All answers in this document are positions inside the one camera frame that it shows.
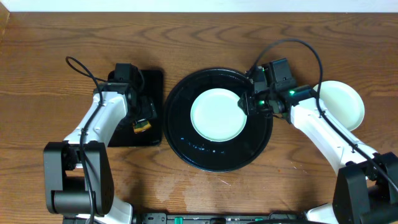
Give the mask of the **mint plate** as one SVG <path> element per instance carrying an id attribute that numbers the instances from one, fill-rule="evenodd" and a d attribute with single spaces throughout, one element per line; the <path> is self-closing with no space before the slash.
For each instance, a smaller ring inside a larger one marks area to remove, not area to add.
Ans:
<path id="1" fill-rule="evenodd" d="M 213 142 L 225 142 L 244 129 L 247 115 L 238 106 L 239 96 L 231 90 L 213 88 L 193 102 L 190 119 L 195 131 Z"/>
<path id="2" fill-rule="evenodd" d="M 365 107 L 362 98 L 351 86 L 334 80 L 322 82 L 320 99 L 324 107 L 348 130 L 363 122 Z"/>

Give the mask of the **yellow green sponge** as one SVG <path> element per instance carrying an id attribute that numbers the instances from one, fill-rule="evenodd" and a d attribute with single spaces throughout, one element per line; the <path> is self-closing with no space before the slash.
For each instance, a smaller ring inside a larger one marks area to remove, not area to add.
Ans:
<path id="1" fill-rule="evenodd" d="M 149 121 L 140 121 L 133 125 L 133 130 L 135 133 L 142 133 L 150 129 L 152 125 Z"/>

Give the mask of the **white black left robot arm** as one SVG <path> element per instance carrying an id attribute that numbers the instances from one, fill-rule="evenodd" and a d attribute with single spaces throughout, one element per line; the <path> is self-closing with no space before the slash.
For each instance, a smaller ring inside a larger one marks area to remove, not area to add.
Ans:
<path id="1" fill-rule="evenodd" d="M 45 201 L 64 223 L 134 223 L 134 207 L 115 195 L 107 147 L 156 146 L 162 140 L 164 75 L 112 71 L 94 90 L 80 124 L 43 152 Z"/>

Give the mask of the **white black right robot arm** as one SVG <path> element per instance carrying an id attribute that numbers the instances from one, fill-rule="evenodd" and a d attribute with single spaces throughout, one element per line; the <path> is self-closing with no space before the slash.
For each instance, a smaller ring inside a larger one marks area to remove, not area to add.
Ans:
<path id="1" fill-rule="evenodd" d="M 306 135 L 337 175 L 332 203 L 305 212 L 309 223 L 393 223 L 397 221 L 397 156 L 378 153 L 348 131 L 319 93 L 297 86 L 290 69 L 254 66 L 251 87 L 238 101 L 248 115 L 281 115 Z"/>

